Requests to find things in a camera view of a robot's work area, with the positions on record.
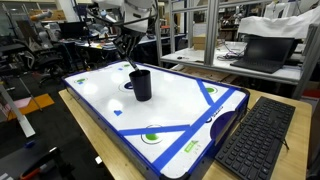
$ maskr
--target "white cloth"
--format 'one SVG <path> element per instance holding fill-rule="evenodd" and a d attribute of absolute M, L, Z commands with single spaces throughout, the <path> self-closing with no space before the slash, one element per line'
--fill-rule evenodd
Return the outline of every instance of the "white cloth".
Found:
<path fill-rule="evenodd" d="M 247 17 L 241 20 L 238 33 L 264 37 L 307 37 L 310 24 L 320 24 L 320 6 L 299 16 L 279 19 Z"/>

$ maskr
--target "green circle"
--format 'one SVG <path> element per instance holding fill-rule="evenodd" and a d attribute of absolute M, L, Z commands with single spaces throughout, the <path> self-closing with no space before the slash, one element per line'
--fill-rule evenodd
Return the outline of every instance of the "green circle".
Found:
<path fill-rule="evenodd" d="M 79 79 L 77 82 L 83 82 L 85 81 L 86 79 Z"/>
<path fill-rule="evenodd" d="M 214 93 L 216 90 L 213 88 L 206 88 L 206 90 L 208 91 L 208 93 Z"/>
<path fill-rule="evenodd" d="M 155 141 L 159 139 L 159 136 L 157 136 L 156 134 L 146 134 L 146 138 L 150 141 Z"/>

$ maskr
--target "black cup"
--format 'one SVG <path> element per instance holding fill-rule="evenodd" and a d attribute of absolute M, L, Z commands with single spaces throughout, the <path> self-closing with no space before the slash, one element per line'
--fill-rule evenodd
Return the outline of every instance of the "black cup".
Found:
<path fill-rule="evenodd" d="M 129 76 L 137 100 L 148 101 L 152 97 L 150 71 L 133 71 Z"/>

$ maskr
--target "black chair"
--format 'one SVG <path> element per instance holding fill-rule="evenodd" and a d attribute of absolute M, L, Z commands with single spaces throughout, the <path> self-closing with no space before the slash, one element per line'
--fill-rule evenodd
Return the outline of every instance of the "black chair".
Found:
<path fill-rule="evenodd" d="M 43 77 L 39 82 L 39 87 L 42 87 L 48 80 L 61 82 L 61 77 L 64 75 L 64 71 L 61 68 L 63 67 L 63 58 L 55 48 L 33 52 L 23 41 L 14 41 L 15 43 L 25 46 L 27 49 L 27 51 L 24 52 L 24 66 L 28 70 L 42 74 Z"/>

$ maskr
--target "air hockey table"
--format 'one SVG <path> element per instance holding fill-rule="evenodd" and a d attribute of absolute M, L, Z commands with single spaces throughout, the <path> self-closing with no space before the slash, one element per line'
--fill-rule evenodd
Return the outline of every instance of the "air hockey table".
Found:
<path fill-rule="evenodd" d="M 128 62 L 64 79 L 68 92 L 147 179 L 187 179 L 214 157 L 247 111 L 249 92 L 138 64 L 152 98 L 136 100 Z"/>

